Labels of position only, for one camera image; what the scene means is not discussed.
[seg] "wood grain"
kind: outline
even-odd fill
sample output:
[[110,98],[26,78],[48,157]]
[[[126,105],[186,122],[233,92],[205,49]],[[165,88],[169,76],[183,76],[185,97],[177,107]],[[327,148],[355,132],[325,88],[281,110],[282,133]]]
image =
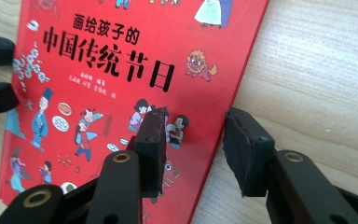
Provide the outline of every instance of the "wood grain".
[[[16,41],[19,13],[0,0],[0,36]],[[270,1],[234,105],[358,194],[358,1]],[[265,200],[241,197],[220,146],[192,223],[269,223]]]

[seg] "screw hole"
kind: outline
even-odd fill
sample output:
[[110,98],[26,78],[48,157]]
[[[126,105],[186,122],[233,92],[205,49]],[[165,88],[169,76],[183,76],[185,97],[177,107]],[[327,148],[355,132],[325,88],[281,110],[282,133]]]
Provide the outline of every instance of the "screw hole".
[[284,154],[284,157],[289,160],[289,161],[295,161],[295,162],[301,162],[303,161],[304,159],[302,158],[302,156],[296,154],[296,153],[293,153],[293,152],[288,152],[288,153],[285,153]]
[[48,189],[38,190],[28,195],[28,197],[24,199],[22,205],[24,205],[24,207],[29,207],[29,208],[37,207],[47,202],[48,199],[50,199],[50,197],[51,197],[51,192]]
[[130,159],[130,155],[128,154],[125,154],[125,153],[120,153],[118,155],[116,155],[114,158],[113,158],[113,161],[115,162],[124,162],[124,161],[128,161]]

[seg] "lion dance head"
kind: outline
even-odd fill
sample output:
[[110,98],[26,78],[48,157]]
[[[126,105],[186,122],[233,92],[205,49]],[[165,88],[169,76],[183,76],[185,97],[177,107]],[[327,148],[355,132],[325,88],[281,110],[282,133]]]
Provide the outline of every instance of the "lion dance head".
[[192,73],[200,73],[207,64],[205,61],[205,55],[200,49],[191,51],[190,55],[187,56],[187,68]]

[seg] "food plate illustration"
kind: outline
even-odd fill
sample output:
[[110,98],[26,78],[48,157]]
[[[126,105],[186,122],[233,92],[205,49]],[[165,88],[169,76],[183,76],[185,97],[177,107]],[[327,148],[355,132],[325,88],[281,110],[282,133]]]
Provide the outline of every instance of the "food plate illustration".
[[58,109],[60,110],[61,113],[63,113],[66,116],[69,116],[69,115],[72,114],[71,106],[69,106],[66,103],[59,103],[58,104]]
[[66,132],[69,129],[68,122],[63,117],[60,116],[53,117],[53,124],[54,127],[56,127],[61,132]]
[[120,143],[123,144],[124,146],[126,146],[129,143],[129,140],[120,138]]
[[27,27],[32,31],[37,31],[39,29],[39,23],[37,23],[37,21],[30,21],[28,22]]
[[63,194],[66,194],[68,192],[71,192],[74,189],[77,189],[77,186],[71,182],[65,182],[61,185],[61,189],[62,189]]
[[107,145],[107,149],[109,149],[109,150],[111,150],[111,151],[113,151],[113,152],[120,151],[120,149],[119,149],[116,145],[114,145],[114,144],[112,144],[112,143],[109,143],[109,144]]

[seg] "book spine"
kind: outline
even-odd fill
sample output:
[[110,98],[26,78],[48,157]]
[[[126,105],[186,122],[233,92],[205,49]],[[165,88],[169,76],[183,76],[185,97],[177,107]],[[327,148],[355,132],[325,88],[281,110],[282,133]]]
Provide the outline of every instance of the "book spine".
[[[21,1],[21,12],[20,12],[20,19],[19,19],[19,31],[17,33],[17,41],[16,41],[16,47],[13,57],[16,55],[16,48],[17,46],[21,46],[24,41],[24,32],[21,31],[21,29],[24,29],[22,26],[23,24],[26,24],[26,20],[28,19],[28,12],[31,7],[31,1],[30,0],[22,0]],[[16,86],[13,86],[14,92],[17,93]],[[4,187],[6,185],[5,178],[7,177],[8,165],[9,165],[9,159],[10,159],[10,148],[12,138],[12,133],[4,129],[4,137],[2,142],[2,151],[1,151],[1,160],[0,160],[0,199],[3,197],[3,191]]]

